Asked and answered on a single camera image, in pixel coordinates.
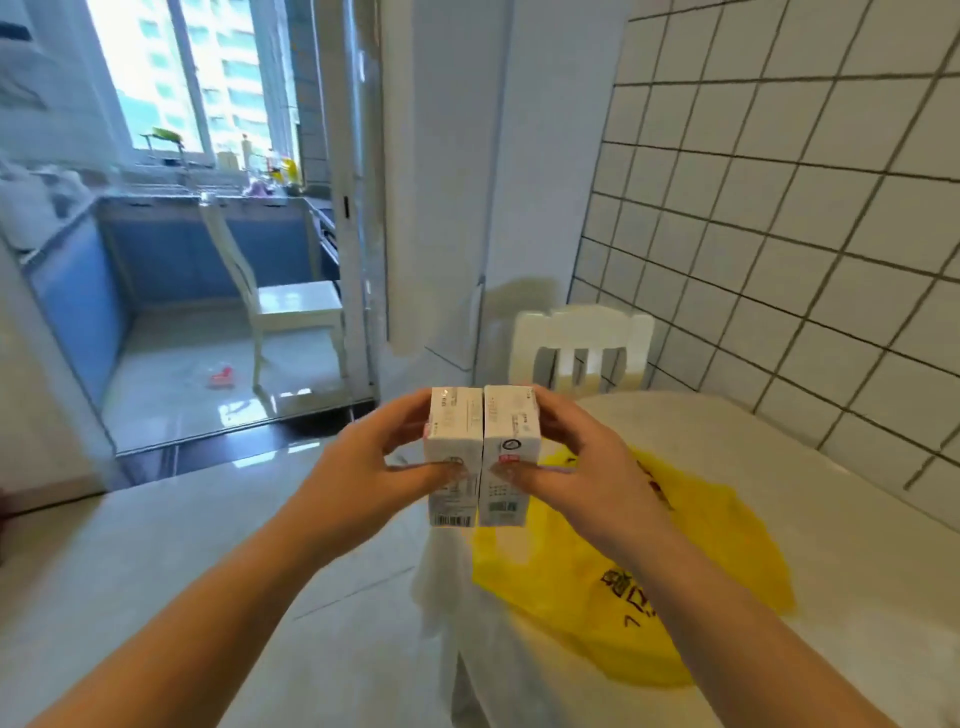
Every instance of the yellow plastic bag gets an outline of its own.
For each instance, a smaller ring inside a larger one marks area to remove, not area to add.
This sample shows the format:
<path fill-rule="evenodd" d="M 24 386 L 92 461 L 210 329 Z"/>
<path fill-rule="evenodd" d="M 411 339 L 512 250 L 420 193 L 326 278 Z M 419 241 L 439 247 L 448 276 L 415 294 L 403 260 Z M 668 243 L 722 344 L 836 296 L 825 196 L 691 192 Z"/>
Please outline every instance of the yellow plastic bag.
<path fill-rule="evenodd" d="M 732 488 L 682 473 L 640 450 L 634 455 L 687 538 L 779 614 L 794 608 L 780 550 Z M 575 467 L 576 460 L 563 450 L 542 464 Z M 473 581 L 612 679 L 656 686 L 693 682 L 642 587 L 535 498 L 523 531 L 476 529 Z"/>

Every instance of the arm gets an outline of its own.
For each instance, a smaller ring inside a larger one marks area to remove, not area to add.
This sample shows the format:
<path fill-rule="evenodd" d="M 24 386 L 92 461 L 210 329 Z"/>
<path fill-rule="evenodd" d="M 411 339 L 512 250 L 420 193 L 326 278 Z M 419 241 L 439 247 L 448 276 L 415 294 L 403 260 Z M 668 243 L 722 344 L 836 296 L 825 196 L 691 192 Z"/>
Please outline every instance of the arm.
<path fill-rule="evenodd" d="M 548 390 L 537 399 L 544 436 L 579 455 L 577 471 L 514 464 L 499 474 L 635 576 L 725 726 L 894 726 L 674 527 L 615 432 Z"/>
<path fill-rule="evenodd" d="M 275 516 L 32 728 L 215 726 L 310 577 L 459 474 L 446 464 L 384 465 L 385 453 L 422 435 L 429 398 L 422 390 L 347 427 Z"/>

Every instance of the window frame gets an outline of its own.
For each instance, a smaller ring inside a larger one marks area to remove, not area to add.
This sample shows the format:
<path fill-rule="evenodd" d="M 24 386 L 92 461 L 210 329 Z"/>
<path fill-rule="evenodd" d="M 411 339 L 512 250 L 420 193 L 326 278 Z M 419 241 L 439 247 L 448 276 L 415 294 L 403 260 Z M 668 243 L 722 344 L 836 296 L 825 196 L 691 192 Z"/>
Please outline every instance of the window frame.
<path fill-rule="evenodd" d="M 166 2 L 169 9 L 174 38 L 180 54 L 180 66 L 183 72 L 183 78 L 186 80 L 190 107 L 197 125 L 197 132 L 200 136 L 202 148 L 200 152 L 185 152 L 184 157 L 187 161 L 203 165 L 213 165 L 216 161 L 216 153 L 210 138 L 209 124 L 206 114 L 204 113 L 203 89 L 200 86 L 200 80 L 195 70 L 196 64 L 193 61 L 193 50 L 190 45 L 187 22 L 183 15 L 183 6 L 181 0 L 157 0 L 157 2 L 160 1 Z M 85 13 L 89 15 L 89 8 L 86 6 L 85 0 L 82 5 Z M 280 48 L 276 8 L 271 2 L 251 2 L 250 8 L 253 39 L 256 43 L 260 80 L 263 88 L 263 101 L 267 111 L 267 126 L 270 130 L 271 143 L 273 144 L 273 149 L 276 154 L 284 157 L 292 157 L 295 151 L 293 144 L 294 134 L 292 120 L 288 110 L 287 88 Z M 120 158 L 123 160 L 123 165 L 140 166 L 150 164 L 152 158 L 177 158 L 178 154 L 174 150 L 154 150 L 151 155 L 150 150 L 137 149 L 133 146 L 130 129 L 123 115 L 117 90 L 113 85 L 113 79 L 109 74 L 109 67 L 104 57 L 96 28 L 91 21 L 81 24 L 80 30 L 83 31 L 82 35 L 86 35 L 86 33 L 91 34 L 91 37 L 81 38 L 81 46 L 85 49 L 85 53 L 89 55 L 88 60 L 90 61 L 90 66 L 96 69 L 92 81 L 96 86 L 98 95 L 101 96 L 104 101 L 102 104 L 103 112 L 107 118 L 108 127 L 112 130 L 112 135 L 120 152 Z M 175 69 L 176 67 L 177 65 L 174 62 L 171 68 Z"/>

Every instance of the white chair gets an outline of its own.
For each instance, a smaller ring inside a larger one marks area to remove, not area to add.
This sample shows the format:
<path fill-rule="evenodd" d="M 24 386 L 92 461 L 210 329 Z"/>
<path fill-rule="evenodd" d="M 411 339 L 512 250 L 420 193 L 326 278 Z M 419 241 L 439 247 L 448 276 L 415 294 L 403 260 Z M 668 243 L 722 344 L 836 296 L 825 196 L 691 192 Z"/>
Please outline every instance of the white chair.
<path fill-rule="evenodd" d="M 514 325 L 509 381 L 533 381 L 537 352 L 556 349 L 559 353 L 554 389 L 578 397 L 597 394 L 604 350 L 622 348 L 627 361 L 618 387 L 639 389 L 653 335 L 654 319 L 645 313 L 630 315 L 602 305 L 568 305 L 549 315 L 524 311 L 517 314 Z M 578 349 L 587 350 L 587 364 L 579 382 L 574 377 L 574 354 Z"/>
<path fill-rule="evenodd" d="M 340 376 L 347 376 L 347 353 L 344 349 L 344 306 L 336 286 L 330 280 L 290 283 L 258 288 L 253 268 L 240 252 L 216 196 L 201 195 L 200 214 L 213 245 L 247 308 L 253 329 L 253 388 L 260 386 L 265 331 L 286 331 L 294 328 L 329 328 L 330 340 L 337 352 Z"/>

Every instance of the chair backrest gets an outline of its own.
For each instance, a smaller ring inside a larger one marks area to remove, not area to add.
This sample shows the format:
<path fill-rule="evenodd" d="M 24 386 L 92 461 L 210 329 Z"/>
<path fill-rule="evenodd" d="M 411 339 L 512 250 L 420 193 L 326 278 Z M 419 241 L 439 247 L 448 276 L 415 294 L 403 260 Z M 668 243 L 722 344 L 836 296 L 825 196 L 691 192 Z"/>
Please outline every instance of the chair backrest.
<path fill-rule="evenodd" d="M 600 391 L 600 370 L 606 349 L 626 349 L 627 363 L 618 384 L 639 389 L 647 365 L 654 319 L 645 313 L 626 314 L 602 305 L 569 305 L 549 315 L 537 311 L 517 314 L 510 352 L 511 384 L 533 381 L 534 361 L 540 349 L 559 350 L 554 389 L 576 395 Z M 587 350 L 580 382 L 574 381 L 574 354 Z"/>
<path fill-rule="evenodd" d="M 224 213 L 220 209 L 220 201 L 216 195 L 211 192 L 204 192 L 200 196 L 200 215 L 204 218 L 204 224 L 210 237 L 213 239 L 213 246 L 220 254 L 220 258 L 227 266 L 227 272 L 233 279 L 233 283 L 240 290 L 240 297 L 244 305 L 251 314 L 260 313 L 260 298 L 256 290 L 256 277 L 253 275 L 253 268 L 240 252 L 236 240 L 233 239 L 233 233 L 227 225 Z"/>

